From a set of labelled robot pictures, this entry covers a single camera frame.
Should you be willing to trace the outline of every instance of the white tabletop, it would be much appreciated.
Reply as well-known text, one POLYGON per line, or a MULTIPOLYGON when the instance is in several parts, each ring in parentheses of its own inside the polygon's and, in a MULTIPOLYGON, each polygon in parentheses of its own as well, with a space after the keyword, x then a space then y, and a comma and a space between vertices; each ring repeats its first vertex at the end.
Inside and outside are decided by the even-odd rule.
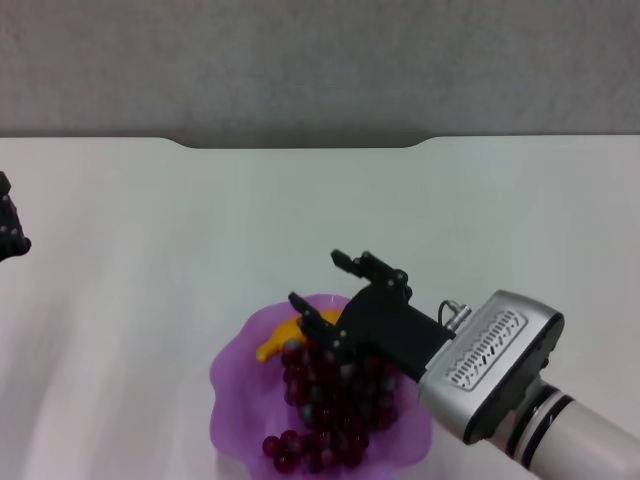
MULTIPOLYGON (((563 311, 544 377, 640 435, 640 137, 389 150, 0 140, 32 251, 0 265, 0 478, 243 478, 208 437, 211 361, 255 310, 405 269, 412 303, 514 290, 563 311)), ((411 479, 531 478, 438 429, 411 479)))

